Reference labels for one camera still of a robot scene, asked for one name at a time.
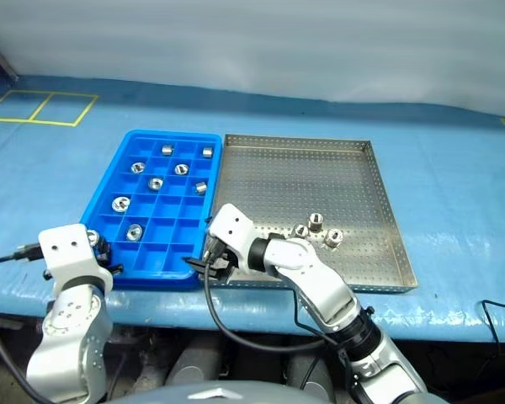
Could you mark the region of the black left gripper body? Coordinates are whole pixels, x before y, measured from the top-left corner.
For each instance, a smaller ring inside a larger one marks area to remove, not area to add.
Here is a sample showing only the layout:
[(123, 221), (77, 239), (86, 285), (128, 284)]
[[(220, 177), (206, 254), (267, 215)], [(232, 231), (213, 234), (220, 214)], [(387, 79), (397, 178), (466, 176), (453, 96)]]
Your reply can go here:
[(97, 234), (93, 242), (93, 251), (98, 265), (109, 267), (111, 263), (111, 246), (106, 239)]

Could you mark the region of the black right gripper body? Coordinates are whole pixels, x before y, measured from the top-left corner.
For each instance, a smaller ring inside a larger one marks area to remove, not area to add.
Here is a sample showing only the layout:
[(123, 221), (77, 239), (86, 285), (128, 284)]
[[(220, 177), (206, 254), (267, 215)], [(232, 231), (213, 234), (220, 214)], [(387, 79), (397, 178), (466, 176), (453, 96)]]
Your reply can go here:
[(229, 279), (238, 267), (238, 260), (228, 246), (216, 237), (207, 237), (203, 261), (211, 264), (211, 269), (229, 269)]

